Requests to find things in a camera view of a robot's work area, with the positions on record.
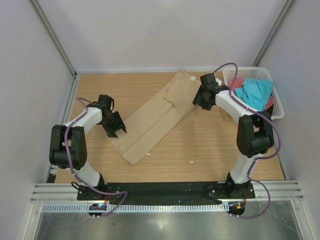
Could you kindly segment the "beige t shirt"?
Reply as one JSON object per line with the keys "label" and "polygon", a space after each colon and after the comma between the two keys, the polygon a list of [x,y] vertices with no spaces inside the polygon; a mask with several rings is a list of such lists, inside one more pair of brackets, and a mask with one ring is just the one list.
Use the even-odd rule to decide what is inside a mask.
{"label": "beige t shirt", "polygon": [[126,133],[110,142],[123,159],[136,165],[196,106],[193,104],[201,83],[181,69],[165,78],[165,86],[125,121]]}

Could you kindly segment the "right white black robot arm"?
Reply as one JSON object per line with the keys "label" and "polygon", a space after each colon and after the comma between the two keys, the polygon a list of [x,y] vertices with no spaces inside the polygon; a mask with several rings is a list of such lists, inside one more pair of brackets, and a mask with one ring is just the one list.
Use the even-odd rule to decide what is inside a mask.
{"label": "right white black robot arm", "polygon": [[227,175],[225,185],[232,198],[241,198],[249,189],[257,161],[274,146],[270,113],[262,111],[255,114],[241,106],[227,86],[218,84],[213,73],[200,77],[200,87],[192,103],[208,111],[212,106],[218,106],[237,123],[239,156]]}

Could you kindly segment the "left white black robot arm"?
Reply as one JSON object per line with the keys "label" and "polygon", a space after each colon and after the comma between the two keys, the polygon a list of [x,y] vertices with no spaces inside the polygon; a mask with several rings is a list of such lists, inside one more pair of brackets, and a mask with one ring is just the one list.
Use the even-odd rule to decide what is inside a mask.
{"label": "left white black robot arm", "polygon": [[99,95],[97,101],[77,99],[84,110],[65,124],[56,124],[51,129],[49,162],[60,169],[69,170],[80,182],[76,187],[78,199],[101,200],[106,190],[103,176],[90,165],[86,135],[96,125],[102,126],[107,137],[117,138],[117,132],[127,132],[115,100],[109,95]]}

